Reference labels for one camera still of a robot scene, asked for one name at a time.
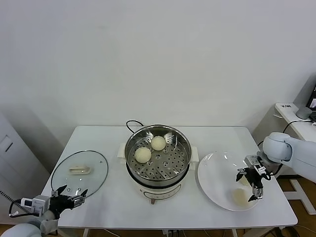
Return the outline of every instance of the steamed bun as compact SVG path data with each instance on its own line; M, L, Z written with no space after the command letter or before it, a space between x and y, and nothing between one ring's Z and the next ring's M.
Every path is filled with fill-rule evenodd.
M161 151L165 148L166 141L163 137L156 136L152 139L151 145L154 150Z
M135 159L139 163L146 163L152 157L152 153L146 147L140 147L135 151Z

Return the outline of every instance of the monitor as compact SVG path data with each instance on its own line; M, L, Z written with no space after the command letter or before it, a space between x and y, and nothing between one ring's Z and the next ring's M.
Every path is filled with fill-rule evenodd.
M310 108L313 111L316 111L316 86L312 92L312 95L311 95L306 107Z

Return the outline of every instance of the white wall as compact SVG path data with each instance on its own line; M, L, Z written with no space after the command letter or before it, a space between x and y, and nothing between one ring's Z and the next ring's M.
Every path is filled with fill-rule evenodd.
M51 169L81 124L238 125L316 67L314 0L1 0L0 110Z

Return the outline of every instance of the white plate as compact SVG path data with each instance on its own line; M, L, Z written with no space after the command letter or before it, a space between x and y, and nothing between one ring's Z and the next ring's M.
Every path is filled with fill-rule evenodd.
M248 206L235 204L232 192L244 189L247 197L252 196L252 188L236 182L237 169L244 168L243 160L227 152L214 152L205 156L198 165L197 177L205 194L217 205L230 211L246 211L253 208L256 201Z

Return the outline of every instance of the table leg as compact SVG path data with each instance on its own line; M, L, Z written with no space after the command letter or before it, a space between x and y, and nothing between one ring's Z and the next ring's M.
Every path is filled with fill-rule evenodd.
M254 228L249 231L247 231L242 237L260 237L270 230L272 230L274 227L269 228Z
M238 237L238 234L237 234L237 230L236 230L236 229L232 229L232 232L233 232L233 236L234 236L234 237Z
M167 237L169 237L169 230L168 229L163 229L162 230L162 234L166 235Z
M308 214L316 215L316 210L313 207L311 201L308 199L306 193L302 189L300 183L296 179L290 179L290 182L295 189L295 192L284 192L286 199L288 200L301 200Z
M89 236L89 232L90 232L90 229L84 229L82 237L88 237Z

